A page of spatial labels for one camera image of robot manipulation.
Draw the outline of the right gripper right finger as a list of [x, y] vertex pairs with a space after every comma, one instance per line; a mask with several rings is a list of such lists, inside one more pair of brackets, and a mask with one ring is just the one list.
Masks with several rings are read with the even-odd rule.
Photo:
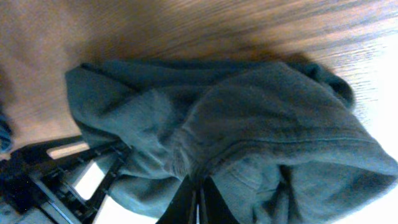
[[198, 216], [200, 224], [239, 224], [211, 177], [207, 177], [200, 187]]

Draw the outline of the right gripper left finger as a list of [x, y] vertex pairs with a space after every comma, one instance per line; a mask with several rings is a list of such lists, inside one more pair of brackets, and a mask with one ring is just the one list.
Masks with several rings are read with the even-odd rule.
[[156, 224], [196, 224], [197, 190], [187, 175]]

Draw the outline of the dark green t-shirt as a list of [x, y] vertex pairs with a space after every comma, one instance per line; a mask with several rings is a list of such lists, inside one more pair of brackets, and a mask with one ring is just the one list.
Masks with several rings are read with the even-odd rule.
[[65, 81], [85, 141], [129, 146], [109, 194], [140, 215], [185, 177], [211, 177], [240, 223], [330, 222], [397, 182], [350, 86], [314, 63], [115, 60]]

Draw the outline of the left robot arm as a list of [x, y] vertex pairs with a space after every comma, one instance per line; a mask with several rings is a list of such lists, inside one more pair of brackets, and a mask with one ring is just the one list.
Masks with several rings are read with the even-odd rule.
[[[83, 143], [74, 136], [22, 147], [1, 161], [1, 196], [17, 213], [37, 208], [52, 223], [93, 223], [108, 190], [125, 163], [129, 148], [122, 141], [73, 152], [53, 159], [51, 149], [70, 149]], [[93, 195], [85, 200], [68, 179], [90, 162], [111, 156], [113, 161]]]

